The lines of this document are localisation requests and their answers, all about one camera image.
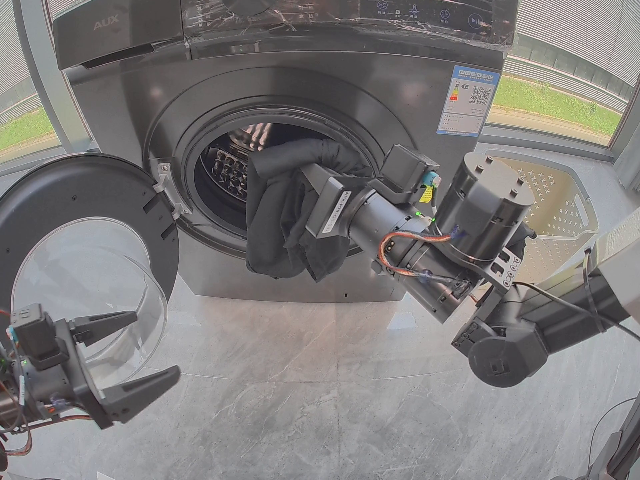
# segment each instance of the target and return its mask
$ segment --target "robotic arm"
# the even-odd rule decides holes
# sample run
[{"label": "robotic arm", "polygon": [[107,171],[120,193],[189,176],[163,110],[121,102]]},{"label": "robotic arm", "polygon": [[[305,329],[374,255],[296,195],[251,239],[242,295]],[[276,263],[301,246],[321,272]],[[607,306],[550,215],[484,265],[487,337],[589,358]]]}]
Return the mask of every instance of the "robotic arm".
[{"label": "robotic arm", "polygon": [[[468,153],[436,215],[427,218],[412,201],[437,168],[400,145],[389,151],[377,179],[342,176],[317,164],[303,167],[319,194],[307,229],[318,238],[349,237],[373,259],[375,272],[393,276],[441,323],[488,282],[452,341],[480,380],[514,386],[537,372],[549,354],[620,326],[631,315],[640,320],[640,289],[634,290],[640,209],[587,250],[584,261],[534,286],[515,281],[524,237],[535,236],[522,222],[535,201],[524,180],[491,156]],[[520,255],[513,252],[516,233]],[[624,480],[639,446],[640,398],[584,478]]]},{"label": "robotic arm", "polygon": [[[629,316],[640,321],[640,209],[600,238],[584,261],[533,286],[515,281],[524,238],[535,236],[522,222],[535,201],[524,180],[490,156],[469,153],[428,218],[412,202],[420,188],[437,187],[438,167],[400,145],[389,151],[376,179],[305,166],[319,194],[307,229],[318,238],[349,237],[372,258],[377,274],[393,276],[441,323],[478,285],[489,283],[452,345],[492,386],[522,382],[549,354],[621,327]],[[29,432],[29,439],[20,451],[5,451],[0,443],[0,470],[7,455],[28,452],[30,430],[69,418],[94,420],[100,428],[127,422],[180,377],[174,366],[96,389],[79,347],[121,331],[136,320],[134,312],[53,322],[36,304],[11,318],[12,348],[0,348],[0,438]],[[85,414],[62,416],[78,408]],[[583,478],[624,480],[639,449],[640,397]]]}]

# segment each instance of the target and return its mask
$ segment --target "black cylindrical actuator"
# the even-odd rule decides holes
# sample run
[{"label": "black cylindrical actuator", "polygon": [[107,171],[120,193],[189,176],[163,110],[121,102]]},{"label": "black cylindrical actuator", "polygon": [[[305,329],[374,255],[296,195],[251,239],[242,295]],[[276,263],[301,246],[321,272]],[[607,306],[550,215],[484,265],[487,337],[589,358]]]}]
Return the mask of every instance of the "black cylindrical actuator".
[{"label": "black cylindrical actuator", "polygon": [[430,231],[452,235],[437,245],[445,254],[483,267],[500,254],[535,201],[531,188],[507,164],[467,153]]}]

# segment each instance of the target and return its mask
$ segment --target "door hinge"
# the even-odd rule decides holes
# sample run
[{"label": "door hinge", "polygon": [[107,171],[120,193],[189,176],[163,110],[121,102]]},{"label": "door hinge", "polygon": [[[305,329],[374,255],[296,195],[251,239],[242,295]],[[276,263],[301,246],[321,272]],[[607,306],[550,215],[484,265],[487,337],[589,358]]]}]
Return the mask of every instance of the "door hinge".
[{"label": "door hinge", "polygon": [[171,212],[173,220],[178,220],[180,215],[191,215],[191,208],[189,208],[187,203],[180,197],[180,193],[175,187],[171,175],[171,164],[169,164],[169,162],[163,162],[157,165],[157,179],[158,183],[154,185],[154,190],[157,193],[164,192],[169,202],[173,205],[173,211]]}]

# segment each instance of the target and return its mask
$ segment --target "gray tile floor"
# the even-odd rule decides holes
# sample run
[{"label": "gray tile floor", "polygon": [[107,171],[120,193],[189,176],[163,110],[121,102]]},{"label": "gray tile floor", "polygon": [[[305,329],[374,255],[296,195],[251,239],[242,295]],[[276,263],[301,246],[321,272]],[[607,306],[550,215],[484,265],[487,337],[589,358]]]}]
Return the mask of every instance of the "gray tile floor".
[{"label": "gray tile floor", "polygon": [[[637,205],[610,166],[563,161],[585,176],[601,231]],[[197,297],[178,279],[169,309],[146,372],[179,364],[178,386],[127,425],[35,432],[34,452],[12,459],[11,471],[63,480],[549,480],[583,472],[596,421],[638,389],[640,344],[616,330],[550,357],[517,387],[482,384],[449,345],[469,304],[440,325],[409,297],[247,302]],[[596,453],[625,412],[603,421]]]}]

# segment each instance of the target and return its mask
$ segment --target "washing machine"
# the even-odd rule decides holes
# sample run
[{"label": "washing machine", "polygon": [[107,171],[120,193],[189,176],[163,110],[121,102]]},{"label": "washing machine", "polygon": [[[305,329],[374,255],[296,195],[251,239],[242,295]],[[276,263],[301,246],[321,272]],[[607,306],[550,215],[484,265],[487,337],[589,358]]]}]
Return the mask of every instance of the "washing machine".
[{"label": "washing machine", "polygon": [[356,246],[317,284],[306,272],[274,279],[247,270],[247,154],[328,138],[378,173],[399,143],[439,162],[448,186],[476,145],[517,7],[518,0],[90,0],[57,17],[52,30],[58,66],[100,151],[146,171],[175,208],[161,235],[177,229],[179,272],[194,293],[366,302],[398,300],[403,291],[377,276]]}]

